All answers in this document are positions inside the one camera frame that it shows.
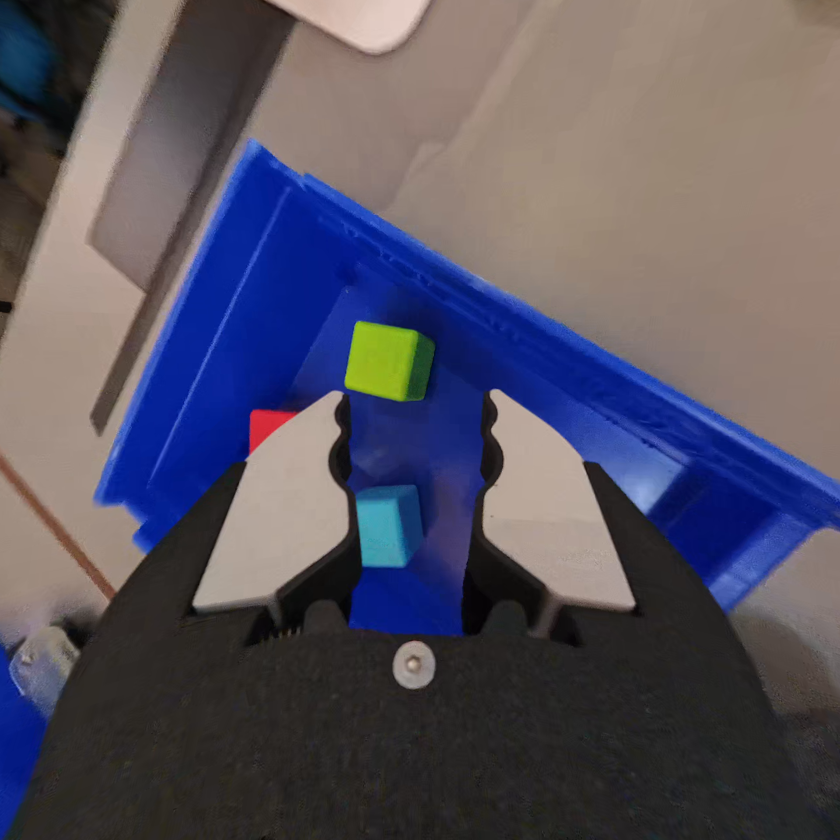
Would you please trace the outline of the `cyan cube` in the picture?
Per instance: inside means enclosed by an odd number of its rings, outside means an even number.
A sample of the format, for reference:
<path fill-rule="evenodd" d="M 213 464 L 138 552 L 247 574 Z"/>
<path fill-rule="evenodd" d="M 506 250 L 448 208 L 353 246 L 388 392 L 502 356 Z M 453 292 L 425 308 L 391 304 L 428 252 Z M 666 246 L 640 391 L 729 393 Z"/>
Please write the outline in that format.
<path fill-rule="evenodd" d="M 376 486 L 355 495 L 364 569 L 405 569 L 424 540 L 414 485 Z"/>

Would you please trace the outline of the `grey pouch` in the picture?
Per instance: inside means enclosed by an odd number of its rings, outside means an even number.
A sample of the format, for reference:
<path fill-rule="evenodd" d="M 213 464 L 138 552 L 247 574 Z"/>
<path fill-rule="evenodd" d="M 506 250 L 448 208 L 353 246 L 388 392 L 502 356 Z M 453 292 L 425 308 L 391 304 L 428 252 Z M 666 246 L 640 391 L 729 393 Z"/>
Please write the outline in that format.
<path fill-rule="evenodd" d="M 9 662 L 9 676 L 19 694 L 48 720 L 79 656 L 79 648 L 62 626 L 45 626 L 17 646 Z"/>

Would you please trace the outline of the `red cube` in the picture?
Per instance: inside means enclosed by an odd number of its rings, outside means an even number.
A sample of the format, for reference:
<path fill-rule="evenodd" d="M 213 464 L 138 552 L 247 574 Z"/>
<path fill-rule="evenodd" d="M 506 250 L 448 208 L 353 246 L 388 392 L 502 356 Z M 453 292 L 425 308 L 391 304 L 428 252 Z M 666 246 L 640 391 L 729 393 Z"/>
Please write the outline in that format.
<path fill-rule="evenodd" d="M 277 409 L 255 409 L 248 417 L 248 455 L 255 453 L 268 437 L 273 435 L 299 412 Z"/>

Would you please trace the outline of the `wooden document stand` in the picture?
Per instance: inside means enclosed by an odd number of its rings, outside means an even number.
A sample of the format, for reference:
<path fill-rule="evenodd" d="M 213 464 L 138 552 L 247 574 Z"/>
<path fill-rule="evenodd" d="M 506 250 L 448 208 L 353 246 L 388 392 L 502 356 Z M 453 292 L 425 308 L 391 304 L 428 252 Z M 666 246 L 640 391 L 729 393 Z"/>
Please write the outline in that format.
<path fill-rule="evenodd" d="M 430 1 L 268 1 L 368 56 L 402 46 L 417 29 Z"/>

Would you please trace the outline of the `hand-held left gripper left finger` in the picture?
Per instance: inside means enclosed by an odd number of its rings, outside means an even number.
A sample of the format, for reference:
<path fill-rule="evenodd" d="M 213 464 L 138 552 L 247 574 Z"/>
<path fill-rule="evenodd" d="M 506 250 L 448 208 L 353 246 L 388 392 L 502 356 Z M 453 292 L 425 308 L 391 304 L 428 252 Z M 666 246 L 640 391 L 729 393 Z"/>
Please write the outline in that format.
<path fill-rule="evenodd" d="M 350 437 L 350 398 L 332 391 L 246 459 L 196 613 L 265 607 L 282 630 L 302 625 L 318 601 L 349 614 L 362 572 Z"/>

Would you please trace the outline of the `blue plastic bin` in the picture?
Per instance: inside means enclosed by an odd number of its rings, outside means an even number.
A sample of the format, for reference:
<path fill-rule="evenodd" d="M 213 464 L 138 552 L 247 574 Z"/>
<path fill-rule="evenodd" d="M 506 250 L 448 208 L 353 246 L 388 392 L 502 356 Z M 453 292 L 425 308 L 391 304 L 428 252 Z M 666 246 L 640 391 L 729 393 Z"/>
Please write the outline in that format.
<path fill-rule="evenodd" d="M 603 467 L 728 611 L 822 529 L 838 482 L 491 286 L 249 141 L 156 340 L 95 494 L 151 551 L 234 462 L 253 410 L 343 389 L 358 321 L 435 343 L 427 395 L 352 393 L 353 490 L 415 485 L 424 541 L 366 570 L 356 627 L 459 634 L 484 394 Z"/>
<path fill-rule="evenodd" d="M 9 673 L 1 648 L 1 834 L 24 799 L 46 731 L 46 720 L 23 696 Z"/>

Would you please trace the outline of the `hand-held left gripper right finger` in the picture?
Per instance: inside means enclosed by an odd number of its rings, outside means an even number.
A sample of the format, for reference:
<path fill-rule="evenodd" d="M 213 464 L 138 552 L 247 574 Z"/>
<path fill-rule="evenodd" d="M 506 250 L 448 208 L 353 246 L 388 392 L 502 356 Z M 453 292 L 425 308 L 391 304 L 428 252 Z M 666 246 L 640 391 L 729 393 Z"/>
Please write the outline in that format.
<path fill-rule="evenodd" d="M 636 598 L 586 464 L 553 427 L 502 390 L 484 394 L 480 474 L 463 584 L 463 632 L 514 602 L 533 636 L 566 606 L 630 614 Z"/>

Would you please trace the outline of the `green cube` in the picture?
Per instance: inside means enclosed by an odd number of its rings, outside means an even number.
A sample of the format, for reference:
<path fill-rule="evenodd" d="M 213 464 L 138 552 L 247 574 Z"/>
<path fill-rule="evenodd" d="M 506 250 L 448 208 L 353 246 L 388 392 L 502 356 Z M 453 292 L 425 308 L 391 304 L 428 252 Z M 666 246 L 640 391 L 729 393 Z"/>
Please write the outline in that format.
<path fill-rule="evenodd" d="M 358 321 L 353 326 L 345 389 L 399 403 L 422 401 L 435 342 L 412 329 Z"/>

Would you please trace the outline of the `grey wood-edged desk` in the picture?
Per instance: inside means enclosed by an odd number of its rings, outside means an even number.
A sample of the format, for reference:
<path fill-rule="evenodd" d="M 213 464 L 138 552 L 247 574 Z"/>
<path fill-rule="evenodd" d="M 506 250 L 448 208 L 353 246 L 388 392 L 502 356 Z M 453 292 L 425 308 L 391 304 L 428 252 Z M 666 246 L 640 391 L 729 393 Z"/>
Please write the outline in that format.
<path fill-rule="evenodd" d="M 88 628 L 116 590 L 1 457 L 1 640 L 13 648 L 51 624 Z"/>

